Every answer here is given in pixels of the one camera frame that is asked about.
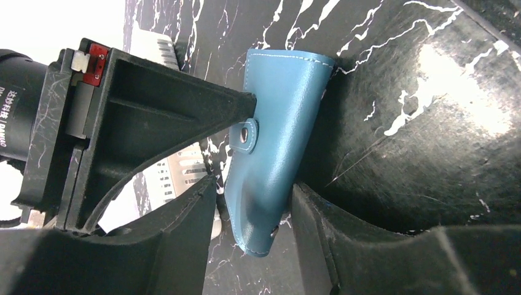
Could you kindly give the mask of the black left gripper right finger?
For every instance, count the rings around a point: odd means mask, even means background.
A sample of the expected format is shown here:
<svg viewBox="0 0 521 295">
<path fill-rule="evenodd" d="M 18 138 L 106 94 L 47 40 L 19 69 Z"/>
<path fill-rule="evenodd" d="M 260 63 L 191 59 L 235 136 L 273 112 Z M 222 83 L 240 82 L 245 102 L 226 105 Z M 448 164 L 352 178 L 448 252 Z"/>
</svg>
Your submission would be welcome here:
<svg viewBox="0 0 521 295">
<path fill-rule="evenodd" d="M 373 226 L 304 183 L 291 215 L 305 294 L 519 294 L 520 226 Z"/>
</svg>

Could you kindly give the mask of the blue leather card holder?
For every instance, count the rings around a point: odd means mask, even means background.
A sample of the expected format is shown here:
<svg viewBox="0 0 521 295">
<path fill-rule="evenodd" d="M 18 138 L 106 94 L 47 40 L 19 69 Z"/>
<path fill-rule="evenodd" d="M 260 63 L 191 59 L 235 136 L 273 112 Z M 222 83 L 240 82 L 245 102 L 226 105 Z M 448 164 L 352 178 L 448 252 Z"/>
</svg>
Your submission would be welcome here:
<svg viewBox="0 0 521 295">
<path fill-rule="evenodd" d="M 250 49 L 243 89 L 254 113 L 230 127 L 224 197 L 236 244 L 269 254 L 335 61 L 299 50 Z"/>
</svg>

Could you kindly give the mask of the white plastic basket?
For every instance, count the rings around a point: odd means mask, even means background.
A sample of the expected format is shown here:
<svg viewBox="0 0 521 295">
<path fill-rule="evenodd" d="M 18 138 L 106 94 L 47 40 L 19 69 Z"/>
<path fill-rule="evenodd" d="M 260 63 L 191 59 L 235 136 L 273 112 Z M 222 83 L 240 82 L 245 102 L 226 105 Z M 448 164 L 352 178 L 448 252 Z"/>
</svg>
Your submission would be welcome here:
<svg viewBox="0 0 521 295">
<path fill-rule="evenodd" d="M 130 53 L 179 71 L 174 42 L 166 34 L 134 26 Z M 110 232 L 174 200 L 207 175 L 198 142 L 135 175 L 113 200 L 98 225 Z"/>
</svg>

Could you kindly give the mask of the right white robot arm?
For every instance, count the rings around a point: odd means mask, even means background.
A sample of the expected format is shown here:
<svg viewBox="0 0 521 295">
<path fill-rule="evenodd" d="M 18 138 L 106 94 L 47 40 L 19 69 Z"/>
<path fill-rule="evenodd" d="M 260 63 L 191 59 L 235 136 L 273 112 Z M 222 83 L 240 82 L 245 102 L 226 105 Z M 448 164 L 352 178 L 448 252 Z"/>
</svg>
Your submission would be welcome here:
<svg viewBox="0 0 521 295">
<path fill-rule="evenodd" d="M 201 294 L 214 176 L 108 233 L 97 224 L 135 174 L 224 128 L 235 239 L 266 256 L 290 210 L 307 294 L 520 293 L 518 224 L 407 237 L 295 182 L 335 62 L 298 50 L 247 57 L 238 92 L 89 39 L 49 65 L 1 50 L 1 160 L 23 167 L 14 205 L 56 222 L 1 222 L 1 293 Z"/>
</svg>

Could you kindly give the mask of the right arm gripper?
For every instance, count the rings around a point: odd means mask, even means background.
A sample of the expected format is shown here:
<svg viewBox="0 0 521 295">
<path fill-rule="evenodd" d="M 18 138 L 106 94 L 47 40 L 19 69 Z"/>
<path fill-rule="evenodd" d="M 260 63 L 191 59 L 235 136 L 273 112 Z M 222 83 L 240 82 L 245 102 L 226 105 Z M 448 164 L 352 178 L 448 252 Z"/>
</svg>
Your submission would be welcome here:
<svg viewBox="0 0 521 295">
<path fill-rule="evenodd" d="M 25 60 L 37 106 L 14 205 L 91 234 L 131 178 L 251 117 L 256 99 L 84 38 L 49 65 Z"/>
</svg>

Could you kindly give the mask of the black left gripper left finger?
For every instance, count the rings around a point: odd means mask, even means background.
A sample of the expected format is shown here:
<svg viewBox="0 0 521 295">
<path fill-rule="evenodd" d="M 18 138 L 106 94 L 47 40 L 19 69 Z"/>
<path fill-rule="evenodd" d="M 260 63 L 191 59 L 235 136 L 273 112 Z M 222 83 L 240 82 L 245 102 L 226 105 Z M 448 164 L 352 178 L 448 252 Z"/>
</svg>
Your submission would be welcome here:
<svg viewBox="0 0 521 295">
<path fill-rule="evenodd" d="M 1 231 L 2 294 L 201 294 L 216 205 L 208 175 L 103 237 Z"/>
</svg>

